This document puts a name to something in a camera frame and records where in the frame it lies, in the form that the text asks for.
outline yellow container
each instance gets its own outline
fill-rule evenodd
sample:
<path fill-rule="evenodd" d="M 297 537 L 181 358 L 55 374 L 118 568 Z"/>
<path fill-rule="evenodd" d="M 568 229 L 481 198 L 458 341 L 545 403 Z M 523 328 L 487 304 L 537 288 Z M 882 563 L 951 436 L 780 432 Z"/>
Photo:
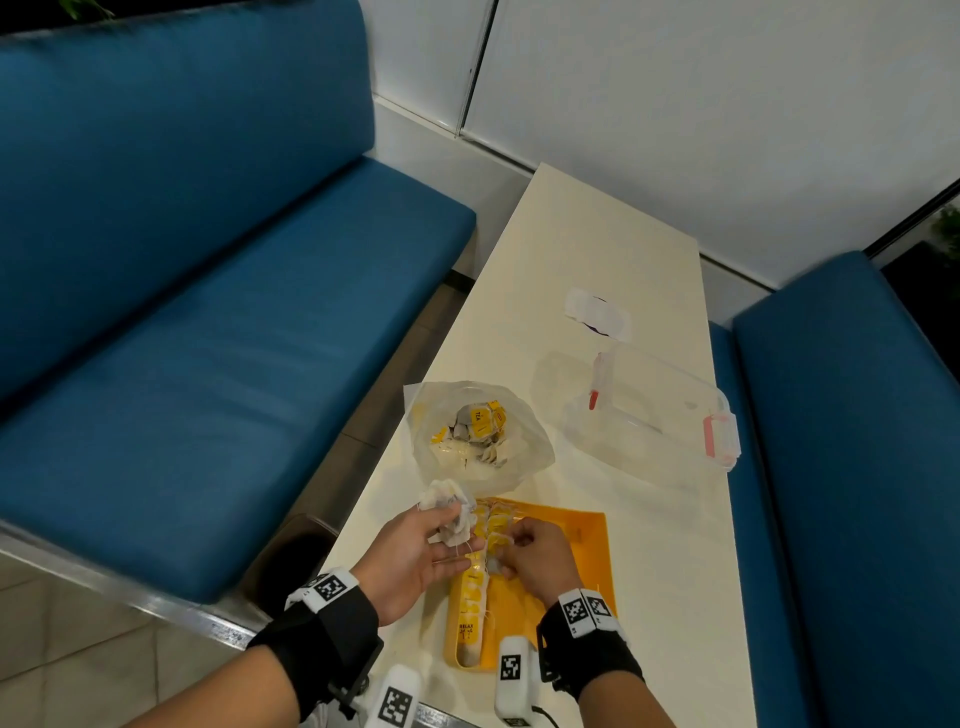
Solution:
<path fill-rule="evenodd" d="M 607 517 L 602 513 L 569 511 L 536 503 L 520 503 L 505 498 L 490 498 L 490 502 L 508 503 L 515 509 L 515 520 L 531 517 L 549 521 L 564 530 L 577 570 L 587 589 L 603 595 L 616 615 L 613 597 L 613 572 L 610 563 L 610 542 L 607 539 Z M 484 619 L 480 664 L 463 667 L 457 661 L 457 635 L 460 631 L 460 596 L 468 583 L 470 571 L 450 582 L 450 601 L 446 612 L 444 636 L 444 659 L 452 666 L 469 671 L 486 672 L 496 669 L 500 641 L 512 635 L 526 635 L 537 643 L 537 625 L 543 617 L 543 605 L 527 594 L 519 579 L 505 579 L 499 574 L 490 575 L 487 588 L 487 614 Z"/>

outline white table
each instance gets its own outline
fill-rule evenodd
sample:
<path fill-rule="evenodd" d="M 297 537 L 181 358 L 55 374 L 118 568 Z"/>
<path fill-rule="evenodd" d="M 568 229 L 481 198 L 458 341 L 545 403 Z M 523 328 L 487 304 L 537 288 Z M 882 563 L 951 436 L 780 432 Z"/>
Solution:
<path fill-rule="evenodd" d="M 719 474 L 695 497 L 644 483 L 584 455 L 551 424 L 554 403 L 571 387 L 586 386 L 582 373 L 555 365 L 569 357 L 590 362 L 604 342 L 565 318 L 571 287 L 628 310 L 636 345 L 714 381 L 696 241 L 547 165 L 520 200 L 425 380 L 502 384 L 534 406 L 557 462 L 508 497 L 605 512 L 620 621 L 667 713 L 679 726 L 756 725 L 726 478 Z M 329 565 L 352 566 L 383 523 L 418 500 L 422 486 L 402 429 Z M 478 726 L 502 725 L 493 714 L 493 673 L 444 662 L 446 594 L 445 584 L 430 590 L 381 630 L 385 647 L 372 677 L 403 663 L 423 676 L 423 702 Z M 543 686 L 540 704 L 563 728 L 581 725 L 565 693 Z"/>

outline person's left hand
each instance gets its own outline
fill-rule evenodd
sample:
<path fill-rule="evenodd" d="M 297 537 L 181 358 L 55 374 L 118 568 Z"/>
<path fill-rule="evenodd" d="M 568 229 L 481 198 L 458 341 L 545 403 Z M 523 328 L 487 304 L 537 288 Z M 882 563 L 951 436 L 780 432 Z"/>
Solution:
<path fill-rule="evenodd" d="M 460 503 L 428 511 L 415 505 L 387 522 L 350 570 L 376 610 L 381 627 L 409 612 L 433 582 L 467 570 L 470 561 L 466 554 L 483 548 L 479 536 L 460 546 L 427 543 L 440 526 L 459 515 Z"/>

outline white sensor device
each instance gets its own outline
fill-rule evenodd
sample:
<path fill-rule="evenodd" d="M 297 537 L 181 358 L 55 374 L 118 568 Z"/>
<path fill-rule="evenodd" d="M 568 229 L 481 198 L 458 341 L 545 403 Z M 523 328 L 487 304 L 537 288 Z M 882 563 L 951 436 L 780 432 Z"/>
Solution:
<path fill-rule="evenodd" d="M 506 725 L 532 726 L 533 705 L 540 690 L 537 650 L 522 635 L 500 641 L 493 711 Z"/>
<path fill-rule="evenodd" d="M 417 717 L 422 687 L 414 670 L 405 665 L 391 667 L 371 704 L 365 728 L 410 728 Z"/>

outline person's left arm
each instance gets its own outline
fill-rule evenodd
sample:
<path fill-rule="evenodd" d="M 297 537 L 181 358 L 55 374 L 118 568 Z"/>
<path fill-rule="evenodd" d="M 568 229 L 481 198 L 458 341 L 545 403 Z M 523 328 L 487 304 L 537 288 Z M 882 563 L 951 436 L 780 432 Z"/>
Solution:
<path fill-rule="evenodd" d="M 460 507 L 454 503 L 448 508 L 421 511 L 414 506 L 404 511 L 380 530 L 350 570 L 379 626 L 403 617 L 433 582 L 465 570 L 469 560 L 461 553 L 483 548 L 478 538 L 458 548 L 428 543 L 440 526 L 457 518 Z M 295 604 L 291 609 L 304 607 Z M 319 685 L 333 661 L 332 655 L 316 654 L 307 642 L 300 648 L 288 641 L 282 650 L 269 642 L 252 647 L 128 728 L 294 728 L 304 706 L 316 703 L 312 694 L 298 694 L 294 686 Z M 308 674 L 312 669 L 315 675 Z"/>

